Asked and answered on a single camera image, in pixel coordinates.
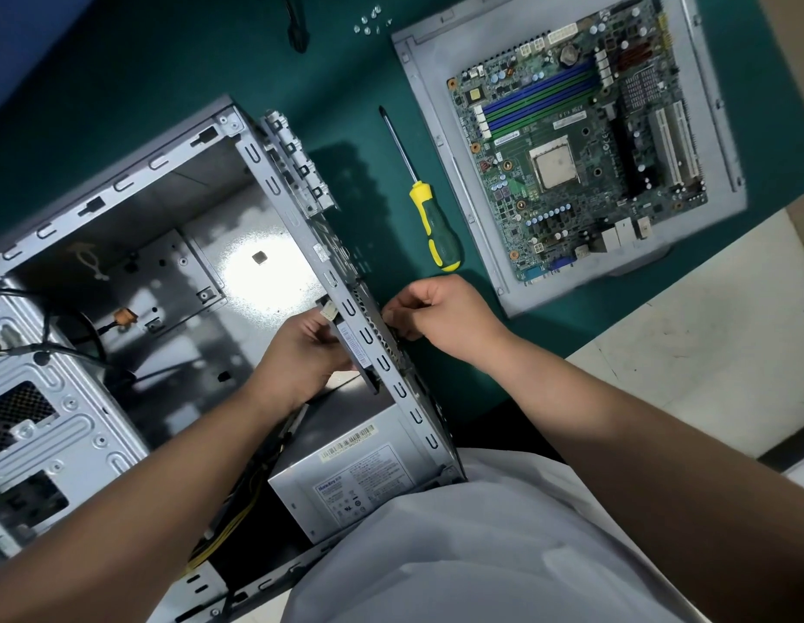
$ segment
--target desk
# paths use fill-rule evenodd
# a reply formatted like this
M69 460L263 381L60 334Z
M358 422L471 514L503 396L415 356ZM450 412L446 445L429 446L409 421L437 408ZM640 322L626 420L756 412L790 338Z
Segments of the desk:
M407 199L382 103L466 253L461 273L497 310L459 207L397 63L394 28L459 0L304 0L310 49L286 40L282 0L96 0L0 112L0 232L221 93L255 115L279 109L342 210L327 216L385 302L438 273ZM593 282L510 323L569 355L804 193L804 105L756 0L699 0L750 203L662 261ZM381 4L382 34L354 24ZM410 352L448 417L467 420L505 394L425 342Z

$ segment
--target yellow screwdriver handle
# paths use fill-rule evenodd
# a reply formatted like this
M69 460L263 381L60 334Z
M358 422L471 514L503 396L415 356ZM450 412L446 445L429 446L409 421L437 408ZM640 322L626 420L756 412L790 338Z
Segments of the yellow screwdriver handle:
M437 267L448 273L459 269L461 250L459 240L448 227L437 203L433 200L431 187L417 181L410 191L410 198L419 210L422 225L428 234L428 248Z

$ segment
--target hand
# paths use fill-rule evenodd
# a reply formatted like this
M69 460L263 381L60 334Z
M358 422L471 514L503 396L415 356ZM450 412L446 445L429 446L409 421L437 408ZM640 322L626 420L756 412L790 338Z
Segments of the hand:
M473 286L459 275L407 285L382 310L384 321L409 340L426 336L440 350L482 369L512 334Z
M278 421L321 391L334 371L347 369L353 369L347 351L313 308L284 322L241 391Z

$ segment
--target motherboard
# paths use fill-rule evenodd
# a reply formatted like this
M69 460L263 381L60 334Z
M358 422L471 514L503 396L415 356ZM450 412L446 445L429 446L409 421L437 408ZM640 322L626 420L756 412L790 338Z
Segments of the motherboard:
M661 0L624 0L448 80L518 280L708 202Z

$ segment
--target white shirt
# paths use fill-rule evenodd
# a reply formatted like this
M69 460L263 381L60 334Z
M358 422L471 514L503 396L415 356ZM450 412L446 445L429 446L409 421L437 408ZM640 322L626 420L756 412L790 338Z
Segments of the white shirt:
M703 620L568 466L463 450L468 482L387 502L292 590L283 623Z

